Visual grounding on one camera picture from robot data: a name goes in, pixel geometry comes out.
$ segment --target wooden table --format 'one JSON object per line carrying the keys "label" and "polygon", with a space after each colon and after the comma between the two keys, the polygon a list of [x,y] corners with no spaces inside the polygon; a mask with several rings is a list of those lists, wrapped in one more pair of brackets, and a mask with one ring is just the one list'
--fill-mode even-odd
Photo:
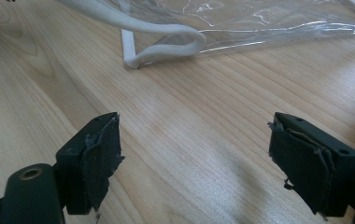
{"label": "wooden table", "polygon": [[51,0],[0,0],[0,197],[12,173],[54,164],[90,119],[117,111],[127,158],[99,223],[323,222],[283,188],[267,122],[290,113],[355,148],[355,37],[138,70],[121,57],[117,28]]}

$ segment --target transparent plastic sheet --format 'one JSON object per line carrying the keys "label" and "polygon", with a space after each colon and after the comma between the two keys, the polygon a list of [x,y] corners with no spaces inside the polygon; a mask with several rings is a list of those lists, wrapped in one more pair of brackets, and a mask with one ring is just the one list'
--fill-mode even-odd
{"label": "transparent plastic sheet", "polygon": [[355,0],[59,1],[121,27],[124,61],[134,68],[222,49],[355,35]]}

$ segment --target white cord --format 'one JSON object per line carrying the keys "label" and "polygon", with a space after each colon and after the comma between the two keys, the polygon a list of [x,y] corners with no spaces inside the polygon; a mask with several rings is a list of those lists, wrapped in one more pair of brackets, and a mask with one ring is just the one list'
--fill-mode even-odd
{"label": "white cord", "polygon": [[109,5],[105,0],[58,0],[78,12],[110,25],[118,26],[128,31],[153,33],[162,35],[188,35],[193,41],[187,45],[153,45],[135,54],[133,34],[122,32],[124,42],[124,61],[133,68],[142,63],[149,63],[154,57],[172,59],[191,56],[205,47],[206,39],[199,31],[190,26],[179,24],[155,24],[140,21],[128,16]]}

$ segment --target clamp jaw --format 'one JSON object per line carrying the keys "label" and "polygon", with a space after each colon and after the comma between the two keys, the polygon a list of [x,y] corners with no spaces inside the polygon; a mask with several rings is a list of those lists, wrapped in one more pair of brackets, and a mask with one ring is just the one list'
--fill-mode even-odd
{"label": "clamp jaw", "polygon": [[276,113],[269,127],[269,155],[288,177],[285,189],[324,217],[355,209],[355,149],[292,115]]}
{"label": "clamp jaw", "polygon": [[119,115],[91,120],[56,153],[53,166],[31,165],[8,179],[0,223],[64,223],[65,206],[70,215],[98,210],[123,159]]}

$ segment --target clear plastic bag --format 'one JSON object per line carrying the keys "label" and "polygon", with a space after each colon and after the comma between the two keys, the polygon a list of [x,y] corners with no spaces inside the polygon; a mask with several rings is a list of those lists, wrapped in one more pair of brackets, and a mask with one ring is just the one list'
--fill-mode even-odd
{"label": "clear plastic bag", "polygon": [[355,0],[59,1],[120,26],[124,61],[132,67],[221,49],[355,35]]}

